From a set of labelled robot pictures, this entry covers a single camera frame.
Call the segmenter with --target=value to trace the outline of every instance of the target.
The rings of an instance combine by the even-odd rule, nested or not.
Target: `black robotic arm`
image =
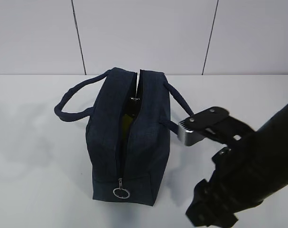
[[[209,138],[226,146],[212,157],[215,170],[200,181],[186,215],[195,226],[230,228],[234,213],[256,207],[288,185],[288,104],[258,131],[212,107],[179,123],[187,146]]]

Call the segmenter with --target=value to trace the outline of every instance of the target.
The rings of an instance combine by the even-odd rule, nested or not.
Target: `fabric bag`
[[[80,113],[62,112],[81,88],[105,79],[94,106]],[[161,72],[137,73],[119,68],[81,82],[54,108],[62,121],[89,116],[86,143],[93,166],[93,199],[151,205],[156,201],[169,157],[169,93],[189,115],[190,107]]]

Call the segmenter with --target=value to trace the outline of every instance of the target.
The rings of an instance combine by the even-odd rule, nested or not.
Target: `zipper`
[[[124,104],[124,112],[123,112],[123,114],[121,116],[121,119],[120,119],[120,130],[119,130],[120,136],[119,136],[119,142],[118,142],[118,150],[116,151],[116,167],[117,167],[117,178],[118,178],[119,187],[113,190],[113,194],[116,197],[121,198],[121,199],[127,199],[130,196],[130,193],[128,192],[128,190],[126,190],[126,189],[124,189],[122,187],[123,186],[122,180],[123,180],[124,171],[125,171],[125,161],[126,161],[126,155],[127,155],[127,148],[128,148],[128,140],[129,140],[129,136],[130,136],[130,131],[131,131],[133,123],[137,119],[137,116],[138,116],[139,110],[140,110],[140,106],[141,106],[141,97],[140,97],[141,93],[142,93],[142,89],[141,89],[142,88],[142,82],[141,81],[142,80],[141,80],[141,75],[140,75],[139,76],[138,89],[136,90],[135,93],[133,93],[133,96],[132,96],[133,83],[131,83],[132,85],[130,86],[130,90],[129,90],[127,96],[126,96],[127,99],[126,99],[125,104]],[[122,124],[123,124],[122,118],[126,114],[126,108],[127,108],[128,102],[130,104],[129,108],[136,110],[137,113],[135,113],[134,115],[130,115],[131,117],[133,117],[133,119],[132,119],[132,121],[131,121],[131,123],[130,123],[130,125],[128,127],[125,139],[122,140],[122,133],[123,133],[122,132]],[[128,197],[127,198],[122,198],[122,197],[118,196],[115,193],[116,190],[123,190],[123,191],[127,192],[128,193]]]

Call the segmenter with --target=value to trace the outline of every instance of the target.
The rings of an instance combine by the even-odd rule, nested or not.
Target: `bag handle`
[[[167,81],[164,83],[164,86],[166,89],[170,92],[170,94],[173,96],[173,98],[179,103],[180,106],[187,112],[188,115],[194,115],[193,111],[189,107],[188,103],[185,101],[185,99],[182,97],[182,95]],[[174,132],[175,134],[178,133],[178,125],[175,122],[172,122],[171,120],[167,118],[160,118],[159,122],[163,124],[166,128]]]
[[[87,79],[87,80],[77,84],[73,88],[69,89],[68,92],[66,92],[65,95],[63,96],[62,100],[58,103],[58,105],[55,106],[55,108],[54,108],[55,114],[62,121],[65,121],[65,122],[73,122],[73,121],[77,121],[77,120],[80,120],[80,119],[83,119],[83,118],[89,116],[93,111],[93,107],[86,108],[84,111],[79,112],[79,113],[64,113],[62,111],[62,109],[67,104],[67,102],[71,99],[71,97],[74,94],[76,94],[81,88],[85,87],[86,85],[101,81],[102,79],[104,79],[108,75],[109,71],[110,70],[106,71],[105,73],[103,73],[102,75],[99,75],[97,77]]]

